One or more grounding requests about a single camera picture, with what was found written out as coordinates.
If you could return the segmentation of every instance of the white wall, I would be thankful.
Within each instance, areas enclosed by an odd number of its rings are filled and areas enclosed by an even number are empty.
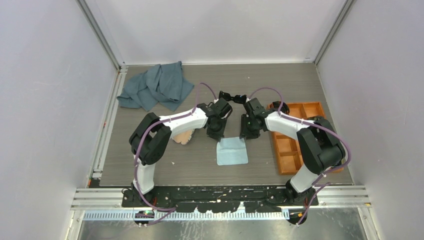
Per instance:
[[[312,62],[345,0],[87,0],[127,65]]]
[[[0,235],[59,240],[116,71],[75,0],[0,3]]]
[[[384,239],[424,234],[422,1],[357,1],[318,66]]]

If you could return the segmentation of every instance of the orange tray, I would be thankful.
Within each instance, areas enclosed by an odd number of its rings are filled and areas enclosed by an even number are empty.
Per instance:
[[[300,119],[307,119],[315,116],[323,116],[326,118],[323,106],[318,101],[287,103],[287,105],[290,109],[290,116]],[[274,143],[274,151],[279,174],[296,174],[304,164],[298,141],[279,132],[272,131],[270,134],[272,135],[272,141]],[[343,168],[338,169],[333,173],[339,173],[342,170]]]

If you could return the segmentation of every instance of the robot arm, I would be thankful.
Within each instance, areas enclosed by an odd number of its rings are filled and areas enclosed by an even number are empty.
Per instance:
[[[139,147],[143,134],[149,126],[158,122],[166,121],[152,128],[154,136],[148,134],[143,142],[141,152],[138,158],[137,179],[142,194],[148,193],[154,187],[154,173],[156,162],[162,158],[168,141],[173,136],[184,133],[192,129],[206,128],[206,134],[220,141],[224,137],[224,130],[227,123],[227,118],[233,111],[232,107],[223,98],[217,102],[206,105],[198,104],[195,111],[184,118],[174,119],[176,117],[191,113],[192,110],[177,113],[170,116],[157,116],[153,112],[147,114],[140,122],[134,133],[129,138],[131,144],[131,152],[134,157]]]
[[[320,174],[338,164],[346,155],[342,144],[334,136],[304,124],[309,122],[334,131],[323,117],[315,121],[299,119],[301,123],[298,123],[279,116],[274,108],[265,109],[256,98],[247,101],[244,108],[247,114],[241,117],[241,138],[257,138],[259,131],[263,130],[278,132],[299,141],[303,166],[285,185],[285,195],[289,200],[303,197]]]

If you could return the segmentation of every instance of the blue-gray cloth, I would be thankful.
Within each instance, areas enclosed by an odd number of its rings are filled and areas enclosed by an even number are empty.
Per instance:
[[[216,163],[222,165],[237,165],[248,163],[248,151],[244,138],[221,138],[216,145]]]
[[[194,85],[183,77],[181,61],[152,66],[131,77],[117,97],[125,108],[150,111],[158,102],[175,111],[193,90]]]

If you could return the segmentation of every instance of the light blue cloth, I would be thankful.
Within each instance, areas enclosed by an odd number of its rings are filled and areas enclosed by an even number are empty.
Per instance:
[[[221,138],[216,145],[216,162],[222,165],[237,165],[248,163],[248,151],[244,138]]]

